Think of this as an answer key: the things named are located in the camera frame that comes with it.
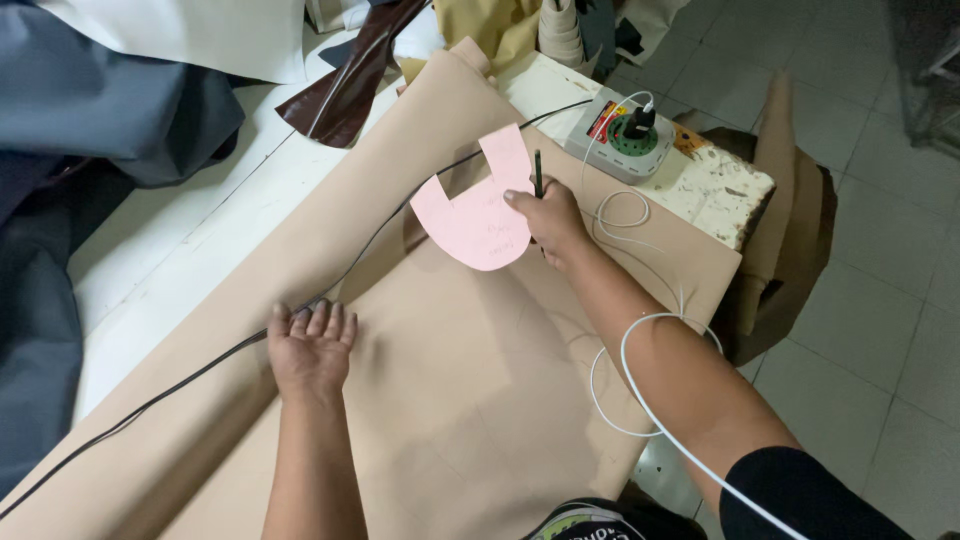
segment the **yellow fabric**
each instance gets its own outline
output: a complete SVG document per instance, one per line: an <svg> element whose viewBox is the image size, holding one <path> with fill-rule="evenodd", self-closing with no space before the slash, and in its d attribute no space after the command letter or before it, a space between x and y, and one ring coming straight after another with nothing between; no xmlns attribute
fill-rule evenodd
<svg viewBox="0 0 960 540"><path fill-rule="evenodd" d="M414 82L414 79L426 65L426 60L418 58L401 58L397 59L396 62L400 64L400 72L403 73L403 80L407 82L407 85Z"/></svg>
<svg viewBox="0 0 960 540"><path fill-rule="evenodd" d="M433 5L446 42L472 37L490 59L493 75L525 57L537 43L539 0L435 0Z"/></svg>

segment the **person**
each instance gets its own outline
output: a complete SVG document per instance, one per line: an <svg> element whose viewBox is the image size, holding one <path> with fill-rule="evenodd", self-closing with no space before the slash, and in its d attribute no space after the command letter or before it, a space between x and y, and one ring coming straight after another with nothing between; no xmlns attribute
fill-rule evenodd
<svg viewBox="0 0 960 540"><path fill-rule="evenodd" d="M507 191L546 260L563 272L621 370L617 352L638 318L666 311L590 238L572 192L547 178L545 194ZM291 317L280 306L269 353L282 399L276 476L264 540L366 538L342 388L355 314L322 302ZM754 388L683 321L640 325L626 344L637 387L665 426L705 465L811 540L909 538L862 501L800 443ZM727 540L787 538L687 461ZM704 538L656 504L581 499L561 504L526 539Z"/></svg>

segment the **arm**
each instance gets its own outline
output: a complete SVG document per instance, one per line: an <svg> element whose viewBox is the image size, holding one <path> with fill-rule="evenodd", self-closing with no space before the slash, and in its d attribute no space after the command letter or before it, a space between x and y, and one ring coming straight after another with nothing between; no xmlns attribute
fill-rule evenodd
<svg viewBox="0 0 960 540"><path fill-rule="evenodd" d="M550 183L542 200L508 191L507 203L527 217L547 260L564 272L599 333L620 376L620 340L636 319L666 311L597 246L587 233L573 193ZM724 478L736 461L768 446L800 448L773 409L713 344L675 318L637 327L627 342L636 387L668 430ZM714 513L720 486L687 461Z"/></svg>
<svg viewBox="0 0 960 540"><path fill-rule="evenodd" d="M268 328L280 391L280 441L264 540L366 539L344 408L356 314L277 305Z"/></svg>

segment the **tan leather sheet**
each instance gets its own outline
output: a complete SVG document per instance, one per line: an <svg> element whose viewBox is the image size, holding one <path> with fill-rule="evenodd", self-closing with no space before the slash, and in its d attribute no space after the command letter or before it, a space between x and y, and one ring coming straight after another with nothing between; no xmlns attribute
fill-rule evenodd
<svg viewBox="0 0 960 540"><path fill-rule="evenodd" d="M0 505L262 328L275 299L296 304L332 282L411 187L515 121L522 118L479 71L436 53L300 206ZM536 130L523 134L531 154L542 150L544 172L578 191L579 163ZM586 186L579 199L591 211L623 188L592 168ZM641 211L623 197L611 220ZM647 224L620 233L669 258L622 242L624 251L612 253L671 307L669 288L641 261L668 280L675 268L687 312L708 320L739 255L657 205L651 212ZM397 219L341 291L362 321L346 396L372 537L516 537L565 498L615 497L643 441L613 431L594 410L588 368L600 344L563 276L536 247L484 273L429 240L406 254L403 236ZM156 405L0 522L0 537L258 538L278 419L266 362L258 344ZM649 426L609 363L598 374L608 414L628 429Z"/></svg>

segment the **warning sticker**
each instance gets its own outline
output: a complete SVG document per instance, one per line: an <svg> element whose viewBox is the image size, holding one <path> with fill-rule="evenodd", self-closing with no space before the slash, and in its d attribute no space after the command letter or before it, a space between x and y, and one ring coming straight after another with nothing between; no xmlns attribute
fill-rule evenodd
<svg viewBox="0 0 960 540"><path fill-rule="evenodd" d="M587 130L587 136L593 137L601 144L607 144L607 124L617 116L627 113L626 107L620 106L617 107L616 110L613 110L614 107L616 107L616 102L607 102L607 105L600 110L600 114L598 114L596 119L593 120L593 123L590 124L590 129Z"/></svg>

